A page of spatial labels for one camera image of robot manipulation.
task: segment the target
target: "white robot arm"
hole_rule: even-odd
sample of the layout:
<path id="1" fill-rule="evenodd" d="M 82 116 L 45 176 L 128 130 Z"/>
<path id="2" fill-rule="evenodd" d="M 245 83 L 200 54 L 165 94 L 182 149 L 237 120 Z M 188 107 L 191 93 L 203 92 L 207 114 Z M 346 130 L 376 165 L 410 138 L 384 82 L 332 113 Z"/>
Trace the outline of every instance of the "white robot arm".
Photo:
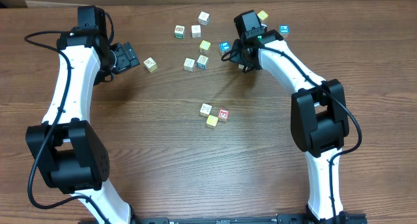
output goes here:
<path id="1" fill-rule="evenodd" d="M 134 211 L 111 184 L 107 150 L 89 124 L 94 85 L 105 81 L 106 76 L 113 79 L 113 74 L 120 74 L 139 64 L 129 43 L 110 46 L 104 14 L 101 8 L 94 6 L 79 7 L 79 27 L 69 33 L 61 33 L 57 47 L 70 62 L 71 78 L 68 79 L 66 59 L 60 54 L 60 69 L 51 105 L 42 125 L 28 127 L 26 141 L 36 159 L 40 145 L 48 142 L 45 135 L 49 134 L 51 127 L 55 127 L 50 146 L 44 147 L 41 160 L 36 164 L 45 183 L 72 197 L 85 197 L 79 200 L 100 224 L 131 224 L 136 221 Z M 57 124 L 52 126 L 64 98 L 67 81 L 69 88 L 62 114 Z M 56 151 L 55 147 L 62 143 L 70 143 L 73 149 Z M 34 203 L 34 199 L 31 202 L 39 208 L 48 207 Z"/>
<path id="2" fill-rule="evenodd" d="M 318 85 L 321 85 L 324 78 L 314 74 L 306 67 L 288 48 L 286 41 L 275 40 L 265 44 L 268 48 L 273 48 L 285 52 L 289 55 L 303 71 Z M 298 92 L 300 89 L 311 89 L 314 86 L 306 81 L 302 74 L 294 67 L 294 65 L 285 57 L 278 53 L 266 49 L 258 51 L 259 65 L 269 71 L 278 81 L 285 87 L 289 94 Z M 328 161 L 341 149 L 333 148 L 321 154 L 319 158 L 315 158 L 309 152 L 305 152 L 308 166 L 308 177 L 310 195 L 308 199 L 308 207 L 313 215 L 318 219 L 330 219 L 333 217 L 332 202 L 329 187 L 329 170 Z M 343 211 L 343 206 L 339 197 L 339 157 L 334 161 L 333 170 L 333 186 L 336 213 Z"/>

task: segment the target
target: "toy block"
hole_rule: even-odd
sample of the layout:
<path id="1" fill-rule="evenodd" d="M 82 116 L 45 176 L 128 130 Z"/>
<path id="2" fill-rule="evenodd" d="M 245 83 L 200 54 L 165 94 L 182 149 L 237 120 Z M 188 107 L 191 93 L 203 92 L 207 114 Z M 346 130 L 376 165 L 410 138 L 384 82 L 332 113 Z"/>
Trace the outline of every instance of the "toy block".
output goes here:
<path id="1" fill-rule="evenodd" d="M 210 115 L 210 111 L 211 111 L 211 105 L 203 104 L 200 109 L 200 115 L 207 117 Z"/>
<path id="2" fill-rule="evenodd" d="M 219 51 L 220 54 L 224 55 L 224 53 L 230 51 L 230 45 L 228 42 L 222 42 L 221 44 L 219 44 Z"/>
<path id="3" fill-rule="evenodd" d="M 194 71 L 194 62 L 195 60 L 186 58 L 184 62 L 184 69 L 190 72 Z"/>
<path id="4" fill-rule="evenodd" d="M 261 23 L 266 24 L 268 21 L 268 14 L 264 11 L 260 11 L 258 14 L 258 18 L 261 20 Z"/>
<path id="5" fill-rule="evenodd" d="M 207 41 L 203 40 L 200 44 L 200 52 L 203 53 L 203 54 L 206 54 L 206 55 L 209 54 L 210 45 L 211 45 L 210 42 L 207 42 Z"/>
<path id="6" fill-rule="evenodd" d="M 143 63 L 145 64 L 145 66 L 146 66 L 146 69 L 149 71 L 149 72 L 152 72 L 152 71 L 154 71 L 158 66 L 156 65 L 156 62 L 152 59 L 152 58 L 148 58 L 148 59 L 146 59 L 146 61 L 143 61 Z"/>
<path id="7" fill-rule="evenodd" d="M 284 38 L 287 38 L 289 34 L 289 26 L 288 25 L 280 25 L 280 35 Z"/>
<path id="8" fill-rule="evenodd" d="M 205 57 L 204 55 L 200 55 L 200 57 L 197 60 L 197 67 L 206 69 L 208 61 L 209 61 L 208 57 Z"/>
<path id="9" fill-rule="evenodd" d="M 210 14 L 206 12 L 201 12 L 200 16 L 198 17 L 198 23 L 201 25 L 208 25 L 210 21 Z"/>
<path id="10" fill-rule="evenodd" d="M 200 25 L 192 25 L 191 26 L 191 36 L 193 38 L 200 38 L 201 37 L 201 26 Z"/>
<path id="11" fill-rule="evenodd" d="M 217 118 L 217 117 L 215 117 L 215 116 L 210 115 L 210 116 L 208 116 L 208 118 L 207 118 L 207 123 L 206 123 L 206 126 L 207 126 L 207 127 L 209 127 L 209 128 L 215 129 L 215 128 L 216 128 L 216 125 L 217 125 L 217 121 L 218 121 L 218 120 L 219 120 L 219 118 Z"/>
<path id="12" fill-rule="evenodd" d="M 229 110 L 220 109 L 218 118 L 222 122 L 227 122 L 227 119 L 229 118 Z"/>
<path id="13" fill-rule="evenodd" d="M 185 31 L 184 26 L 181 26 L 181 25 L 175 26 L 175 31 L 174 31 L 175 38 L 184 39 L 184 31 Z"/>

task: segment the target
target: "white cube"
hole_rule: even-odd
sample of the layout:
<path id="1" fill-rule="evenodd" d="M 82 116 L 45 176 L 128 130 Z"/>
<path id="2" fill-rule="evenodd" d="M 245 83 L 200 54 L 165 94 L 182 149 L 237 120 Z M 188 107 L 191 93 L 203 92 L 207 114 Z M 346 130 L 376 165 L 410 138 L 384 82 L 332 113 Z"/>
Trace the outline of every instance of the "white cube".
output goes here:
<path id="1" fill-rule="evenodd" d="M 198 60 L 197 60 L 197 67 L 206 69 L 208 61 L 209 61 L 208 57 L 205 57 L 204 55 L 200 55 L 200 57 L 198 57 Z"/>
<path id="2" fill-rule="evenodd" d="M 190 72 L 194 71 L 195 60 L 186 58 L 184 62 L 184 69 Z"/>
<path id="3" fill-rule="evenodd" d="M 156 62 L 152 59 L 152 58 L 148 58 L 145 61 L 143 61 L 143 63 L 146 66 L 146 69 L 150 72 L 152 72 L 153 70 L 155 70 L 158 66 L 156 65 Z"/>
<path id="4" fill-rule="evenodd" d="M 191 26 L 191 34 L 193 38 L 200 38 L 201 37 L 201 26 L 200 25 L 192 25 Z"/>
<path id="5" fill-rule="evenodd" d="M 175 38 L 184 39 L 184 31 L 185 31 L 184 26 L 181 26 L 181 25 L 175 26 L 175 31 L 174 31 Z"/>
<path id="6" fill-rule="evenodd" d="M 201 109 L 200 109 L 200 115 L 208 117 L 210 115 L 210 111 L 211 111 L 211 105 L 203 104 L 203 106 L 201 106 Z"/>
<path id="7" fill-rule="evenodd" d="M 210 21 L 210 14 L 201 12 L 200 16 L 198 17 L 198 23 L 200 23 L 201 25 L 208 25 L 209 21 Z"/>

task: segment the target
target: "wooden table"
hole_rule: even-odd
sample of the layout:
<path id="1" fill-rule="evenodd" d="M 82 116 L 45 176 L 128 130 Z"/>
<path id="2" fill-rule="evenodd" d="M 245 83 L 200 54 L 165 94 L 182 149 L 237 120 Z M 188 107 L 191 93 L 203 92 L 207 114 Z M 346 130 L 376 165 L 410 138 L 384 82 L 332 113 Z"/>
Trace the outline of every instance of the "wooden table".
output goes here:
<path id="1" fill-rule="evenodd" d="M 218 44 L 237 37 L 233 18 L 250 9 L 270 15 L 269 28 L 288 24 L 290 48 L 314 72 L 339 79 L 364 142 L 344 156 L 341 199 L 369 223 L 417 219 L 417 2 L 270 3 L 104 7 L 116 42 L 130 41 L 143 65 L 94 88 L 91 124 L 111 161 L 111 181 L 141 217 L 273 216 L 304 212 L 306 160 L 290 133 L 290 97 L 267 72 L 243 74 L 220 61 Z M 208 70 L 183 69 L 197 59 L 200 38 L 190 26 L 201 11 L 212 43 Z M 25 142 L 50 104 L 57 54 L 23 37 L 77 25 L 76 8 L 0 10 L 0 223 L 76 223 L 92 216 L 79 202 L 53 210 L 31 206 L 33 163 Z M 176 25 L 186 38 L 174 38 Z M 36 41 L 55 44 L 46 35 Z M 230 110 L 215 130 L 199 115 L 202 103 Z M 345 148 L 356 142 L 353 125 Z M 67 197 L 39 174 L 35 198 Z"/>

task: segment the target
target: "yellow block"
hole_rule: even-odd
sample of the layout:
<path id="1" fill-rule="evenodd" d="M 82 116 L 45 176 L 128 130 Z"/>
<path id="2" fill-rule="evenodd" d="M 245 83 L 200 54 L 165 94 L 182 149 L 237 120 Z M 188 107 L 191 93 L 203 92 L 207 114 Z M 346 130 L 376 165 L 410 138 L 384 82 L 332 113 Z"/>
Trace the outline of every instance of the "yellow block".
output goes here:
<path id="1" fill-rule="evenodd" d="M 204 50 L 208 50 L 210 48 L 211 43 L 207 41 L 202 41 L 200 44 L 200 48 L 203 48 Z"/>
<path id="2" fill-rule="evenodd" d="M 210 128 L 214 129 L 217 125 L 218 120 L 219 120 L 218 117 L 209 115 L 208 118 L 207 118 L 207 127 L 210 127 Z"/>
<path id="3" fill-rule="evenodd" d="M 266 19 L 268 19 L 268 14 L 266 12 L 264 12 L 263 10 L 260 11 L 258 14 L 259 19 L 261 20 L 261 22 L 265 22 Z"/>

